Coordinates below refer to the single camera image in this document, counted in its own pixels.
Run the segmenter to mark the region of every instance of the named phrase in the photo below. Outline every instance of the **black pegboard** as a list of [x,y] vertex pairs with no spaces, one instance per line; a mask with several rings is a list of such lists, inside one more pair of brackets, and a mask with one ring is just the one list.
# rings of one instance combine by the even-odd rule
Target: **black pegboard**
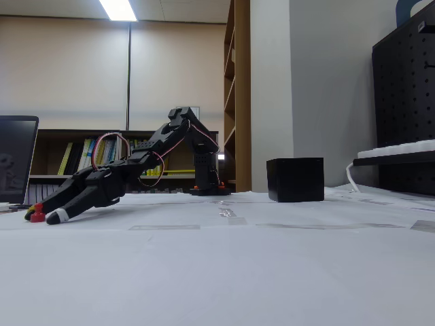
[[[435,1],[373,47],[378,147],[435,139],[435,34],[419,34],[422,21],[435,25]],[[379,167],[385,189],[435,194],[435,164]]]

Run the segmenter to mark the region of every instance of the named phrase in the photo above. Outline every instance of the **wooden bookshelf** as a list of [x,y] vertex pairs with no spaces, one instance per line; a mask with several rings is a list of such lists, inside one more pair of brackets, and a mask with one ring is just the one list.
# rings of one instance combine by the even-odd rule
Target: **wooden bookshelf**
[[252,189],[249,3],[231,0],[224,38],[224,179],[237,192]]
[[[108,132],[119,132],[126,139],[149,139],[154,131],[134,131],[134,130],[53,130],[40,129],[38,130],[35,151],[31,167],[30,183],[38,184],[61,184],[71,175],[57,175],[60,163],[65,154],[68,143],[84,142],[87,138],[98,138]],[[218,132],[211,132],[212,137],[217,140]],[[116,158],[119,159],[126,155],[126,148],[122,145],[122,151],[117,153]],[[170,170],[194,170],[193,153],[188,146],[183,142],[180,143],[169,154],[169,169]],[[156,180],[158,176],[141,176],[141,179]],[[194,173],[185,173],[180,175],[164,174],[161,182],[156,185],[155,189],[172,189],[183,188],[185,190],[195,186]],[[141,187],[145,188],[137,182],[134,185],[127,185],[127,192],[140,191]]]

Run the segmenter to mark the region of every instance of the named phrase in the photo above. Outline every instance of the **laptop screen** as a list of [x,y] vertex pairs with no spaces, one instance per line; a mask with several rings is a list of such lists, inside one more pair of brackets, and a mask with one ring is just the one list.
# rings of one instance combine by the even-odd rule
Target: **laptop screen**
[[0,116],[0,202],[24,202],[38,122],[31,116]]

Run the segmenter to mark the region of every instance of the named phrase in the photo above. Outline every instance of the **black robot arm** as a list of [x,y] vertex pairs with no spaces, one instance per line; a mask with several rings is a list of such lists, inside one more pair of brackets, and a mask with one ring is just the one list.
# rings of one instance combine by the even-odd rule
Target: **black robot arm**
[[[219,146],[210,132],[189,107],[172,109],[170,122],[160,127],[149,141],[138,144],[127,160],[112,161],[95,170],[92,166],[75,173],[42,203],[48,224],[66,222],[92,207],[106,207],[119,202],[126,193],[126,184],[136,181],[143,171],[158,166],[169,152],[183,140],[194,153],[197,196],[230,194],[221,186],[213,155]],[[35,212],[32,206],[25,219]]]

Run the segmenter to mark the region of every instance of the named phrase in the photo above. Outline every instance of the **black box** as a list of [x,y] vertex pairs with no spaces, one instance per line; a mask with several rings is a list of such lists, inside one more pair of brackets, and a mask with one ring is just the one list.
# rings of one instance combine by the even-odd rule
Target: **black box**
[[276,158],[267,161],[269,198],[276,202],[325,199],[323,158]]

